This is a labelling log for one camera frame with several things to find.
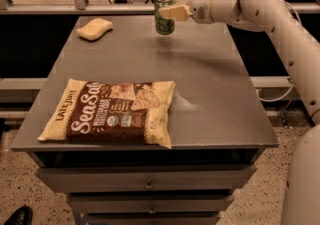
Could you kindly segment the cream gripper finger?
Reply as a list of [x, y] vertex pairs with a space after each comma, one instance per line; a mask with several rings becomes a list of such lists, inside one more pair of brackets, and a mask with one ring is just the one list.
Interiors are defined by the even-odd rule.
[[187, 5], [171, 5], [159, 9], [159, 14], [164, 19], [187, 21], [192, 16], [190, 7]]

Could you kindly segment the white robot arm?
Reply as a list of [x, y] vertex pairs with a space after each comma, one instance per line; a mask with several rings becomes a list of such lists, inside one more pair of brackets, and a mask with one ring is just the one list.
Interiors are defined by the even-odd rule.
[[268, 35], [314, 122], [293, 153], [281, 225], [320, 225], [320, 43], [285, 0], [174, 0], [159, 13], [165, 19], [225, 23]]

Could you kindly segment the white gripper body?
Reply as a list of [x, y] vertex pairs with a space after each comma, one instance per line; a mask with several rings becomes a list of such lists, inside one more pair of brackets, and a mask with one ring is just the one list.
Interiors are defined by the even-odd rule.
[[192, 19], [199, 24], [212, 24], [212, 0], [191, 0]]

